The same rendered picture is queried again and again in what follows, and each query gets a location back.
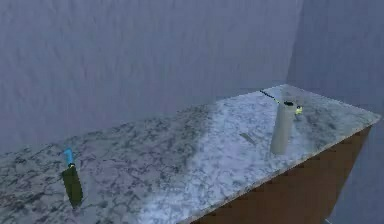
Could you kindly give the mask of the small grey flat utensil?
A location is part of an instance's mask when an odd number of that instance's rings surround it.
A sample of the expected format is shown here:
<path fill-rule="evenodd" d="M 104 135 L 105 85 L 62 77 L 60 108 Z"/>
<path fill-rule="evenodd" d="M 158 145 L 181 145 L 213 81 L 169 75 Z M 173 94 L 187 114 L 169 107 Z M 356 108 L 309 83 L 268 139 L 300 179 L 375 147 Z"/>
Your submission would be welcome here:
<path fill-rule="evenodd" d="M 243 137 L 246 141 L 248 141 L 250 144 L 256 146 L 256 142 L 247 133 L 241 133 L 239 135 Z"/>

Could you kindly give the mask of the marble top brown counter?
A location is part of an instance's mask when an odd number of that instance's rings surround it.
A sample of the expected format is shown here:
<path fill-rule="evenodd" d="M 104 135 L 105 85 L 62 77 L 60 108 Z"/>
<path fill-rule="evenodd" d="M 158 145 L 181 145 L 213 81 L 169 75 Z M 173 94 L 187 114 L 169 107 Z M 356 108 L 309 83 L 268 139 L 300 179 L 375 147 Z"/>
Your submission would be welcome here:
<path fill-rule="evenodd" d="M 284 154 L 270 150 L 280 104 L 261 92 L 26 147 L 0 154 L 0 224 L 186 224 L 380 119 L 287 84 L 264 91 L 303 107 Z M 61 175 L 67 148 L 77 208 Z"/>

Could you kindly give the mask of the tall grey cylinder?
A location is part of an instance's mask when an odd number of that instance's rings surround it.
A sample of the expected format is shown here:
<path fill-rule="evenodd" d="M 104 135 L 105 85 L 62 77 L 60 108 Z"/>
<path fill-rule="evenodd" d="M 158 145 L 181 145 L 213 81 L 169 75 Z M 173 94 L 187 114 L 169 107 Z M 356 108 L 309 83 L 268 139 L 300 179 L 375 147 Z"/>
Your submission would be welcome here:
<path fill-rule="evenodd" d="M 278 106 L 270 145 L 270 150 L 275 155 L 282 155 L 286 152 L 291 136 L 295 111 L 295 104 L 291 101 L 284 101 Z"/>

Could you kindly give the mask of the black yellow-green thin utensil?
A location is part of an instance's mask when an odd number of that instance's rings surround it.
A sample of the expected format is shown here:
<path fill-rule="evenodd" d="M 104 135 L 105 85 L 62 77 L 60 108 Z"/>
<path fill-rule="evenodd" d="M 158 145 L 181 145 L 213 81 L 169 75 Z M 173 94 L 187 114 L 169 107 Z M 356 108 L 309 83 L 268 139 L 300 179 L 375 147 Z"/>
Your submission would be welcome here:
<path fill-rule="evenodd" d="M 281 103 L 278 99 L 276 99 L 274 96 L 268 94 L 267 92 L 262 91 L 262 90 L 260 90 L 260 92 L 263 93 L 265 96 L 267 96 L 267 97 L 273 99 L 273 100 L 274 100 L 276 103 L 278 103 L 278 104 L 283 104 L 283 105 L 285 105 L 285 106 L 295 106 L 295 107 L 296 107 L 296 109 L 295 109 L 295 115 L 302 114 L 302 112 L 303 112 L 303 107 L 300 106 L 300 105 L 295 105 L 293 102 L 289 102 L 289 101 L 284 101 L 283 103 Z"/>

